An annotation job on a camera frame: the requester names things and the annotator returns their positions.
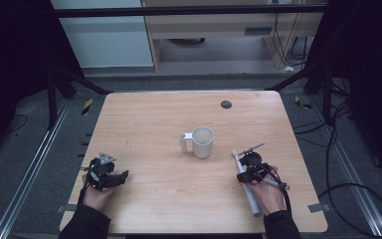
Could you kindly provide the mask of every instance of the white mug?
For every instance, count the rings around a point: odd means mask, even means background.
[[[199,158],[206,158],[212,153],[215,133],[207,126],[199,126],[192,132],[179,134],[182,152],[187,152],[187,139],[192,139],[192,150]]]

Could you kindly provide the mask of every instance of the human hand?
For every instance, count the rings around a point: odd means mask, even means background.
[[[273,166],[273,172],[277,172],[278,168]],[[273,180],[271,175],[266,175],[266,179]],[[260,181],[257,184],[246,183],[246,185],[254,192],[262,203],[262,210],[266,215],[270,213],[287,210],[284,203],[284,194],[278,187]]]
[[[83,175],[83,183],[86,181],[87,175]],[[103,191],[95,189],[90,185],[83,198],[83,205],[102,211],[107,204],[109,197],[115,192],[117,187],[106,188]]]

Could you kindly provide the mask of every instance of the table top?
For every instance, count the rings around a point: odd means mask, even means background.
[[[222,101],[232,107],[222,108]],[[213,152],[205,159],[183,153],[179,141],[180,133],[201,125],[215,133]],[[263,218],[251,212],[232,150],[262,141],[265,145],[255,151],[263,162],[277,166],[290,186],[299,231],[325,231],[324,214],[308,210],[318,199],[277,92],[110,94],[83,166],[103,151],[117,158],[114,174],[129,170],[104,210],[112,219],[111,233],[260,233],[265,232]],[[78,201],[83,174],[79,172],[69,203]],[[61,229],[72,216],[65,212]]]

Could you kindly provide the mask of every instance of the white wall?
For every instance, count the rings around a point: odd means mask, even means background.
[[[139,0],[52,0],[55,9],[141,7]],[[82,68],[152,67],[143,17],[66,18]]]

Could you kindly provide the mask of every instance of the black sleeve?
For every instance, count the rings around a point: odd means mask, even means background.
[[[265,216],[265,227],[269,239],[301,238],[290,213],[287,211],[277,211]]]
[[[106,239],[110,219],[103,213],[82,204],[77,205],[73,219],[59,235],[59,239]]]

